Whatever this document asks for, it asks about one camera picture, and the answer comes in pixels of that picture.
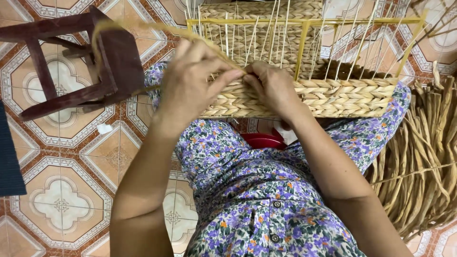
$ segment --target yellow metal frame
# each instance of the yellow metal frame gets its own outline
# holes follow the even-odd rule
[[[288,19],[287,20],[287,25],[301,25],[302,26],[302,35],[300,38],[300,44],[299,44],[299,49],[298,49],[298,58],[297,58],[297,66],[295,69],[295,80],[298,79],[299,71],[300,71],[300,66],[302,62],[302,56],[303,56],[303,48],[305,44],[305,38],[306,38],[306,33],[308,32],[308,29],[310,26],[344,26],[344,25],[352,25],[352,24],[357,24],[357,25],[366,25],[366,24],[417,24],[416,28],[414,28],[414,31],[412,32],[412,42],[410,42],[405,49],[404,56],[400,62],[400,66],[396,72],[396,77],[401,72],[401,69],[403,68],[404,64],[406,63],[406,60],[408,59],[408,55],[411,52],[413,41],[417,38],[418,34],[421,32],[421,29],[423,27],[423,24],[425,22],[425,17],[427,15],[427,10],[424,10],[422,13],[421,17],[407,17],[407,18],[373,18],[371,22],[369,21],[368,18],[366,19],[341,19],[341,18],[336,18],[336,19]],[[192,30],[193,25],[198,25],[198,24],[217,24],[217,25],[254,25],[257,23],[257,25],[268,25],[270,23],[270,19],[215,19],[215,18],[208,18],[208,19],[188,19],[186,20],[187,23],[187,29],[189,31]],[[277,19],[276,25],[285,25],[286,24],[286,19]]]

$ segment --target bundle of dried stalks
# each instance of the bundle of dried stalks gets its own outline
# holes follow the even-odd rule
[[[457,87],[435,77],[415,82],[400,128],[366,176],[405,242],[457,214]]]

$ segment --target red plastic stool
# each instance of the red plastic stool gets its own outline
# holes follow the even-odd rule
[[[283,143],[284,139],[281,136],[274,136],[264,133],[251,133],[241,134],[241,137],[244,138],[253,149],[271,147],[278,150],[284,150],[287,147],[287,145]]]

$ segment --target red wooden stool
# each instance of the red wooden stool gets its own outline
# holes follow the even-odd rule
[[[103,19],[109,18],[91,5],[88,13],[0,27],[0,41],[27,44],[46,97],[45,102],[29,107],[19,115],[23,121],[70,107],[84,107],[86,112],[93,111],[129,98],[134,91],[144,88],[144,72],[135,38],[122,29],[104,31],[98,37],[103,63],[100,77],[92,78],[97,81],[92,81],[94,84],[86,88],[62,96],[57,95],[38,40],[68,48],[64,51],[65,56],[85,57],[88,69],[93,70],[94,57],[90,44],[81,46],[57,36],[87,31],[89,39],[92,40],[95,24]]]

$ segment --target button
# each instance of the button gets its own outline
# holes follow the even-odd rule
[[[271,235],[270,238],[275,243],[279,242],[279,236],[276,234]]]

